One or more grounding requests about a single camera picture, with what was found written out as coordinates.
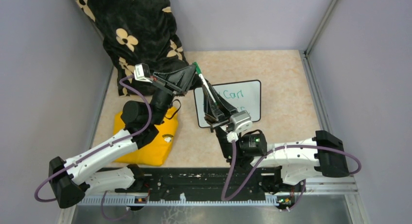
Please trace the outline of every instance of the wall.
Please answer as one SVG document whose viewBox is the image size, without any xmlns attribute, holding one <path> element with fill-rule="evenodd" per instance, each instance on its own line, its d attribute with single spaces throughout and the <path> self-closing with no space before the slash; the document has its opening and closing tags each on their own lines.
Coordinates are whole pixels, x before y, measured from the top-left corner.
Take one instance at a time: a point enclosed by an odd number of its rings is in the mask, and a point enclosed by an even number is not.
<svg viewBox="0 0 412 224">
<path fill-rule="evenodd" d="M 310 60 L 371 223 L 412 220 L 412 0 L 341 0 Z"/>
<path fill-rule="evenodd" d="M 34 190 L 49 160 L 89 146 L 111 63 L 74 0 L 0 0 L 0 22 L 0 220 L 55 223 Z"/>
<path fill-rule="evenodd" d="M 331 0 L 170 0 L 187 51 L 304 50 Z"/>
</svg>

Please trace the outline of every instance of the marker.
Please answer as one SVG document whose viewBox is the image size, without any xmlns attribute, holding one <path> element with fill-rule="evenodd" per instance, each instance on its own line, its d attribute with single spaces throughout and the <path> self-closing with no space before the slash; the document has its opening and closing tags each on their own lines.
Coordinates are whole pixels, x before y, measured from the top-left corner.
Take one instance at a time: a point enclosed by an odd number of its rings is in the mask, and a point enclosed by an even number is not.
<svg viewBox="0 0 412 224">
<path fill-rule="evenodd" d="M 209 96 L 212 98 L 213 102 L 217 105 L 218 103 L 216 102 L 215 97 L 212 95 L 212 92 L 210 91 L 210 88 L 207 85 L 207 81 L 203 77 L 202 71 L 200 71 L 200 68 L 199 68 L 199 66 L 197 65 L 196 62 L 193 62 L 193 64 L 196 66 L 196 72 L 199 75 L 199 78 L 202 81 L 203 85 L 206 87 L 206 90 L 209 92 Z"/>
</svg>

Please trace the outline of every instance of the yellow pillow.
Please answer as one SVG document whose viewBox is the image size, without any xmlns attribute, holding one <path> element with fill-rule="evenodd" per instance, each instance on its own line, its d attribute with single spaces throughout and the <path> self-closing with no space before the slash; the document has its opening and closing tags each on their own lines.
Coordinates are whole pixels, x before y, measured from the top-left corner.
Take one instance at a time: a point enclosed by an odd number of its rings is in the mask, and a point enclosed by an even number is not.
<svg viewBox="0 0 412 224">
<path fill-rule="evenodd" d="M 167 111 L 166 117 L 170 118 L 175 111 L 176 107 L 173 106 Z M 119 112 L 115 116 L 113 134 L 116 134 L 125 127 L 124 122 L 120 118 L 121 114 L 122 112 Z M 150 144 L 139 150 L 119 157 L 115 160 L 115 162 L 161 166 L 172 149 L 174 134 L 176 133 L 178 126 L 177 114 L 174 115 L 171 120 L 164 118 L 163 121 L 163 124 L 155 125 L 155 127 L 159 130 L 159 134 L 157 134 Z"/>
</svg>

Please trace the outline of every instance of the purple cable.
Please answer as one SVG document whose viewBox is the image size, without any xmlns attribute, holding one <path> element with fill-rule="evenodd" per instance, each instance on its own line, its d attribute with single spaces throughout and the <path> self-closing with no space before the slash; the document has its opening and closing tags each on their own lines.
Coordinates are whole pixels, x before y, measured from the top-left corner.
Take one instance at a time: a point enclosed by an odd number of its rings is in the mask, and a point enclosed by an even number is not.
<svg viewBox="0 0 412 224">
<path fill-rule="evenodd" d="M 346 157 L 349 157 L 349 158 L 355 160 L 356 163 L 358 164 L 358 168 L 356 170 L 354 170 L 353 172 L 350 172 L 349 174 L 356 174 L 362 168 L 361 161 L 359 161 L 358 158 L 356 158 L 352 154 L 344 152 L 344 151 L 340 151 L 340 150 L 336 150 L 336 149 L 332 149 L 332 148 L 328 148 L 328 147 L 324 147 L 324 146 L 314 146 L 314 145 L 288 145 L 287 148 L 307 148 L 307 149 L 326 150 L 326 151 L 334 152 L 334 153 L 341 154 L 341 155 L 344 155 Z M 285 149 L 285 146 L 276 147 L 275 150 L 269 150 L 266 155 L 269 155 L 269 154 L 273 153 L 274 151 L 283 150 L 283 149 Z M 223 186 L 222 195 L 221 195 L 222 201 L 230 201 L 231 199 L 233 199 L 243 189 L 243 187 L 246 185 L 247 181 L 249 181 L 250 177 L 252 177 L 253 172 L 255 172 L 255 170 L 258 168 L 259 164 L 264 160 L 264 158 L 266 158 L 266 156 L 260 157 L 259 160 L 257 161 L 257 163 L 250 170 L 250 172 L 247 175 L 247 177 L 245 178 L 245 180 L 238 187 L 238 189 L 236 189 L 236 191 L 232 195 L 230 195 L 228 197 L 225 197 L 227 189 L 229 187 L 230 179 L 232 178 L 232 175 L 233 175 L 233 170 L 235 169 L 236 150 L 237 150 L 236 149 L 236 142 L 232 141 L 232 162 L 231 162 L 231 165 L 230 165 L 229 173 L 227 174 L 227 178 L 226 178 L 226 181 L 225 181 L 224 186 Z M 300 197 L 302 196 L 303 191 L 305 189 L 305 186 L 306 186 L 306 180 L 304 181 L 304 186 L 302 188 L 302 192 L 299 195 L 298 200 L 296 201 L 295 205 L 299 202 Z"/>
<path fill-rule="evenodd" d="M 102 201 L 100 202 L 100 211 L 102 213 L 103 218 L 106 219 L 106 220 L 115 222 L 115 221 L 120 221 L 123 218 L 127 217 L 130 213 L 130 209 L 127 209 L 127 211 L 122 216 L 120 216 L 118 218 L 109 218 L 109 217 L 106 216 L 106 214 L 104 213 L 104 210 L 103 210 L 103 203 L 104 203 L 104 198 L 106 197 L 106 194 L 107 194 L 107 191 L 104 192 L 103 197 L 102 197 Z"/>
<path fill-rule="evenodd" d="M 135 92 L 138 96 L 140 96 L 140 97 L 142 98 L 142 100 L 144 101 L 144 103 L 146 104 L 146 107 L 147 107 L 147 109 L 148 109 L 149 117 L 148 117 L 148 120 L 147 120 L 146 124 L 144 125 L 144 127 L 143 127 L 142 129 L 140 129 L 139 131 L 137 131 L 137 132 L 135 132 L 135 133 L 132 133 L 132 134 L 130 134 L 130 135 L 128 135 L 128 136 L 125 136 L 125 137 L 122 137 L 122 138 L 119 138 L 119 139 L 114 140 L 114 141 L 112 142 L 113 144 L 115 144 L 115 143 L 117 143 L 117 142 L 119 142 L 119 141 L 122 141 L 122 140 L 124 140 L 124 139 L 134 137 L 134 136 L 142 133 L 144 130 L 146 130 L 146 129 L 149 127 L 150 122 L 152 121 L 152 109 L 150 108 L 150 105 L 149 105 L 149 102 L 147 101 L 147 99 L 146 99 L 139 91 L 137 91 L 137 90 L 134 89 L 133 87 L 131 87 L 131 86 L 129 86 L 129 85 L 126 85 L 126 84 L 124 83 L 124 81 L 126 81 L 126 80 L 129 79 L 129 78 L 133 78 L 133 75 L 127 76 L 127 77 L 124 77 L 124 78 L 120 79 L 120 81 L 119 81 L 120 85 L 122 85 L 123 87 L 125 87 L 125 88 L 127 88 L 127 89 L 129 89 L 129 90 L 131 90 L 131 91 L 133 91 L 133 92 Z M 76 161 L 76 164 L 81 163 L 83 160 L 89 158 L 90 156 L 94 155 L 95 153 L 97 153 L 97 152 L 99 152 L 99 151 L 101 151 L 101 150 L 103 150 L 103 149 L 105 149 L 105 148 L 107 148 L 107 147 L 109 147 L 109 146 L 110 146 L 110 143 L 108 143 L 108 144 L 100 147 L 99 149 L 97 149 L 97 150 L 95 150 L 95 151 L 92 151 L 92 152 L 88 153 L 87 155 L 85 155 L 85 156 L 83 156 L 82 158 L 80 158 L 79 160 L 77 160 L 77 161 Z M 38 193 L 39 193 L 40 189 L 41 189 L 46 183 L 50 182 L 52 179 L 54 179 L 55 177 L 57 177 L 57 176 L 60 175 L 61 173 L 64 173 L 65 171 L 67 171 L 67 170 L 69 170 L 70 168 L 74 167 L 74 165 L 75 165 L 74 163 L 73 163 L 73 164 L 70 164 L 69 166 L 67 166 L 67 167 L 59 170 L 58 172 L 52 174 L 49 178 L 47 178 L 45 181 L 43 181 L 43 182 L 36 188 L 36 191 L 34 192 L 34 198 L 35 198 L 37 201 L 39 201 L 39 202 L 51 202 L 51 201 L 55 201 L 56 198 L 53 198 L 53 199 L 41 199 L 41 198 L 38 196 Z"/>
</svg>

